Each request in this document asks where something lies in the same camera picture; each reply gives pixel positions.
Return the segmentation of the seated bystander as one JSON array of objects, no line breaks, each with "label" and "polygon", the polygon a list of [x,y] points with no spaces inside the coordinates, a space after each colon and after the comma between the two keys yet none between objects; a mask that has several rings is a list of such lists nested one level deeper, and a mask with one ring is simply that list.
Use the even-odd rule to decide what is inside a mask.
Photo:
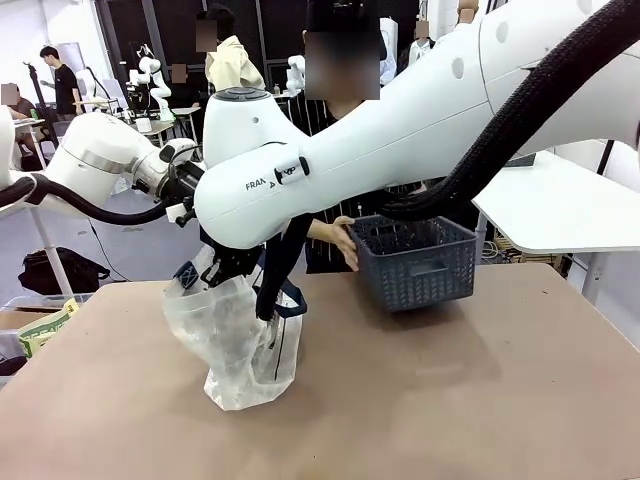
[{"label": "seated bystander", "polygon": [[[1,85],[2,104],[9,108],[14,120],[32,119],[34,104],[21,96],[19,87],[14,83]],[[28,130],[21,130],[16,134],[16,143],[26,147],[32,154],[36,154],[36,147],[33,138]]]}]

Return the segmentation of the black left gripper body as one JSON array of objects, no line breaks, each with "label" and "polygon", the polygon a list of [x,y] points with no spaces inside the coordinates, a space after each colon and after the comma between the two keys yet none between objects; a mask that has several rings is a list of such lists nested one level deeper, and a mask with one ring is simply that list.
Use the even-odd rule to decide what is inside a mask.
[{"label": "black left gripper body", "polygon": [[203,174],[204,169],[199,162],[170,163],[167,180],[162,187],[162,200],[169,201],[171,205],[192,205],[195,190]]}]

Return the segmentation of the dark grey plastic basket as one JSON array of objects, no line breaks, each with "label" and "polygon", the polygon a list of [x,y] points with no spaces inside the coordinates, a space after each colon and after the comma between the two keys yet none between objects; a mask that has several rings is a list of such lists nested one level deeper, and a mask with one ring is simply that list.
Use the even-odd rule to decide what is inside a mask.
[{"label": "dark grey plastic basket", "polygon": [[380,215],[349,227],[372,298],[397,313],[474,293],[476,235],[444,217],[399,222]]}]

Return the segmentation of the clear plastic storage bin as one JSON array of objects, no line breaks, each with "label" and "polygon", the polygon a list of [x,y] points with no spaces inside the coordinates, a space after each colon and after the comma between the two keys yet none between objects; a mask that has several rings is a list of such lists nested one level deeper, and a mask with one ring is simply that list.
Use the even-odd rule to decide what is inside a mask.
[{"label": "clear plastic storage bin", "polygon": [[17,330],[48,314],[60,310],[64,303],[75,298],[79,307],[92,293],[54,296],[15,297],[0,307],[0,387],[29,360],[18,342]]}]

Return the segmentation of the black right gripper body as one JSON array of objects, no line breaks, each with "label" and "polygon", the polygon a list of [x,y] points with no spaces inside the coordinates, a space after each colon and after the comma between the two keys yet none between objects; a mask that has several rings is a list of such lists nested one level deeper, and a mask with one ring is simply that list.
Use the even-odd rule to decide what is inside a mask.
[{"label": "black right gripper body", "polygon": [[263,250],[264,247],[262,245],[251,249],[235,249],[215,244],[213,251],[216,271],[212,280],[226,281],[239,275],[250,275],[254,271]]}]

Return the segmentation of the clear shopping bag navy handles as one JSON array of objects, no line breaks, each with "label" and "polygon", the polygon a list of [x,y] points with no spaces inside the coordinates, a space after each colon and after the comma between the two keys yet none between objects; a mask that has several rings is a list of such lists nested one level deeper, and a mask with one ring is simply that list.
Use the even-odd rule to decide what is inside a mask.
[{"label": "clear shopping bag navy handles", "polygon": [[224,411],[274,401],[295,379],[306,301],[286,281],[272,319],[259,319],[255,310],[263,264],[260,259],[249,274],[210,287],[202,275],[215,266],[214,249],[205,246],[164,291],[169,328],[209,367],[204,391]]}]

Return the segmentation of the white table leg pole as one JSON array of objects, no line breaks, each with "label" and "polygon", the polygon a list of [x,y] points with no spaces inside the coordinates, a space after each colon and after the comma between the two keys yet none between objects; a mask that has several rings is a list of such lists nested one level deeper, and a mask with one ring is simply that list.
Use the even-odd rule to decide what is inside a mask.
[{"label": "white table leg pole", "polygon": [[57,281],[58,286],[60,287],[61,294],[68,297],[72,297],[74,295],[74,292],[70,285],[69,279],[66,275],[63,264],[58,255],[56,246],[53,244],[53,242],[49,238],[49,235],[45,229],[45,225],[42,221],[42,218],[39,215],[38,210],[31,209],[30,214],[34,221],[38,234],[41,238],[43,249],[51,265],[54,277]]}]

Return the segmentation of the black tripod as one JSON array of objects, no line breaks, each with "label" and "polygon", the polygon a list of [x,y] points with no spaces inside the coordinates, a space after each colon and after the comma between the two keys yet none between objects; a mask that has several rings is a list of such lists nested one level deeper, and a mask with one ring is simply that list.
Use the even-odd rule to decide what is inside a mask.
[{"label": "black tripod", "polygon": [[45,120],[45,125],[46,125],[46,128],[48,129],[51,141],[54,147],[57,148],[59,146],[59,140],[54,128],[54,116],[52,115],[52,111],[49,108],[48,104],[44,100],[44,96],[42,94],[42,90],[38,81],[38,75],[37,75],[36,69],[29,62],[24,62],[24,65],[29,70],[29,76],[31,78],[31,81],[33,83],[33,86],[37,95],[38,102],[36,103],[36,105],[37,105],[38,112],[42,116],[42,118]]}]

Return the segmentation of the bystander in cream jacket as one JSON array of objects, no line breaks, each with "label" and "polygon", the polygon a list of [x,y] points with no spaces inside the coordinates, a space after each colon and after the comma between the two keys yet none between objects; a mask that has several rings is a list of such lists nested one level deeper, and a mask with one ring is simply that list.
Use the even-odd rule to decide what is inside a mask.
[{"label": "bystander in cream jacket", "polygon": [[198,20],[217,22],[217,47],[205,57],[205,76],[215,92],[233,87],[250,87],[265,90],[264,79],[249,59],[248,53],[234,27],[236,16],[220,3],[207,0],[207,10],[197,16]]}]

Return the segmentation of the person's right hand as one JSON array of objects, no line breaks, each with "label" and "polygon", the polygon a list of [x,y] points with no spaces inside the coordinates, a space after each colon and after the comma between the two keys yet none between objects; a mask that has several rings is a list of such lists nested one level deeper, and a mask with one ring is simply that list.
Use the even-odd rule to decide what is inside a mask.
[{"label": "person's right hand", "polygon": [[346,265],[354,272],[359,270],[359,260],[354,241],[347,232],[347,227],[354,224],[354,220],[347,216],[340,216],[330,227],[330,240],[342,253]]}]

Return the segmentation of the person's right forearm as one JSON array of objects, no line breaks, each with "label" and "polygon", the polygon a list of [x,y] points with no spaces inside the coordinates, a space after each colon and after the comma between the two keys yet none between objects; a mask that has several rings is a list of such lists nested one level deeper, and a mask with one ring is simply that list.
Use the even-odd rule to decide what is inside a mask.
[{"label": "person's right forearm", "polygon": [[344,230],[344,218],[339,217],[332,223],[314,219],[307,233],[307,238],[328,244],[339,245],[349,242],[350,237]]}]

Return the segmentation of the bystander in black t-shirt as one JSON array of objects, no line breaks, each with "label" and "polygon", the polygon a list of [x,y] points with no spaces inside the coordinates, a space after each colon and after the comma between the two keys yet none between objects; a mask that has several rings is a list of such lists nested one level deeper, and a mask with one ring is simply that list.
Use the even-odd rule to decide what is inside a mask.
[{"label": "bystander in black t-shirt", "polygon": [[57,49],[45,46],[39,56],[44,62],[54,69],[54,81],[41,80],[40,83],[55,90],[56,112],[64,121],[71,121],[76,116],[84,113],[80,105],[81,96],[77,78],[71,68],[60,59]]}]

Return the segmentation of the bystander in white shirt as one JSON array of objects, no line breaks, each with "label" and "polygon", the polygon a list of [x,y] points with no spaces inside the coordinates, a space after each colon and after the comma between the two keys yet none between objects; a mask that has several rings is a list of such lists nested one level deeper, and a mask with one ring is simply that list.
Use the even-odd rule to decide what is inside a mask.
[{"label": "bystander in white shirt", "polygon": [[409,47],[408,65],[413,65],[421,57],[428,54],[435,46],[430,36],[428,20],[418,20],[414,31],[414,41]]}]

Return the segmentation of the white side table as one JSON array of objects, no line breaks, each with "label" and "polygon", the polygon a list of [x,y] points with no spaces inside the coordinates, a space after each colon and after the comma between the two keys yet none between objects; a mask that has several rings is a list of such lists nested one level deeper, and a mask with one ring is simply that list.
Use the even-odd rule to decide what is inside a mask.
[{"label": "white side table", "polygon": [[590,254],[582,295],[591,303],[609,254],[640,250],[640,193],[548,151],[501,170],[473,203],[477,228],[493,224],[523,253]]}]

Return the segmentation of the person in striped apron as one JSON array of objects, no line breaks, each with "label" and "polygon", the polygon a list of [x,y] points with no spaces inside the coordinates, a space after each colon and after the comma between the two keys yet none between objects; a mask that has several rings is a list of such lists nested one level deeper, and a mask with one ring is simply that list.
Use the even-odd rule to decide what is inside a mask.
[{"label": "person in striped apron", "polygon": [[[305,35],[310,33],[363,33],[379,30],[377,0],[307,0]],[[303,133],[315,135],[335,124],[363,101],[309,100],[303,92],[289,100],[285,115]],[[360,218],[374,210],[365,199],[354,197],[341,201],[315,215],[314,219],[332,223],[340,216]],[[308,274],[339,273],[351,270],[342,253],[333,244],[306,239],[305,258]]]}]

